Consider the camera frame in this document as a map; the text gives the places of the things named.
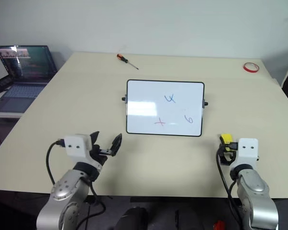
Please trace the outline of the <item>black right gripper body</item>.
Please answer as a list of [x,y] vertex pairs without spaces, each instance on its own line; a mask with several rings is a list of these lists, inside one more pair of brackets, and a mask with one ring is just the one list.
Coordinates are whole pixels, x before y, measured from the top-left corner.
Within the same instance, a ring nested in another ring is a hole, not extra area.
[[228,151],[228,152],[221,152],[219,154],[219,161],[221,165],[231,165],[237,156],[237,152],[236,151]]

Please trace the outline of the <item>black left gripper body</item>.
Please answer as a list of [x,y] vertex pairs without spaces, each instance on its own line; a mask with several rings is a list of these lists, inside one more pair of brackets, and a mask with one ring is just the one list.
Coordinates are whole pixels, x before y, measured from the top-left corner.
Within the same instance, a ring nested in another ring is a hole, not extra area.
[[92,149],[89,151],[89,155],[93,160],[103,166],[107,161],[108,156],[111,156],[111,150],[101,149],[99,145],[94,144]]

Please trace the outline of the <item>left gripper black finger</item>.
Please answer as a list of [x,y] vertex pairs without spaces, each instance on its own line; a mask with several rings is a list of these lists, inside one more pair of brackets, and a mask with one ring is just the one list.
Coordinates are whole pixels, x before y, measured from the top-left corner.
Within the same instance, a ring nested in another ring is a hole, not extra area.
[[114,157],[117,154],[117,152],[120,149],[121,143],[122,143],[122,134],[120,133],[114,138],[114,140],[112,142],[112,146],[110,148],[111,156]]
[[91,146],[98,146],[98,144],[96,144],[97,138],[99,135],[99,131],[93,132],[92,134],[90,134],[90,140],[91,140]]

